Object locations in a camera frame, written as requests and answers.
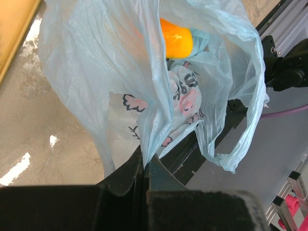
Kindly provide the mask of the orange yellow mango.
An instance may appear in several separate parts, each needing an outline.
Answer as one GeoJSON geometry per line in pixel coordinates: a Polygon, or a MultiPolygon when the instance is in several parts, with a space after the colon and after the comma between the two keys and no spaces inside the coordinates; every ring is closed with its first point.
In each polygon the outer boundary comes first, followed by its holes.
{"type": "Polygon", "coordinates": [[[177,26],[160,18],[161,29],[166,46],[166,58],[183,59],[193,50],[193,37],[190,29],[177,26]]]}

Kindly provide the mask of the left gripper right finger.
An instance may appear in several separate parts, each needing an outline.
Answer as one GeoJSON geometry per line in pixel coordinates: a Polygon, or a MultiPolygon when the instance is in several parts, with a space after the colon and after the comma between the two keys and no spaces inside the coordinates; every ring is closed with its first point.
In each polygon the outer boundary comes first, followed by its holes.
{"type": "Polygon", "coordinates": [[[250,192],[189,190],[153,157],[145,169],[147,231],[265,231],[258,198],[250,192]]]}

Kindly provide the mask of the light blue plastic bag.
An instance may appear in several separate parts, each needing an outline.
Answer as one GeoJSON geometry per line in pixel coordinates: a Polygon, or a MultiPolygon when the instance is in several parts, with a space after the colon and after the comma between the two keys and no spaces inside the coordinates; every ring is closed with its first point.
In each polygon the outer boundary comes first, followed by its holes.
{"type": "Polygon", "coordinates": [[[235,172],[269,101],[240,0],[48,0],[38,42],[44,75],[91,134],[105,175],[135,147],[148,164],[193,131],[202,156],[235,172]],[[190,29],[190,56],[166,58],[160,18],[190,29]],[[230,100],[246,117],[215,147],[230,100]]]}

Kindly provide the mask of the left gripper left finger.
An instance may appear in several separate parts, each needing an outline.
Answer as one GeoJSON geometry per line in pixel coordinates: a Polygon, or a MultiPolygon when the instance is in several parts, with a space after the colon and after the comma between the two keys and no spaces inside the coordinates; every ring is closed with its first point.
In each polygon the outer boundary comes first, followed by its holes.
{"type": "Polygon", "coordinates": [[[140,148],[94,185],[7,186],[0,190],[3,231],[141,231],[140,148]]]}

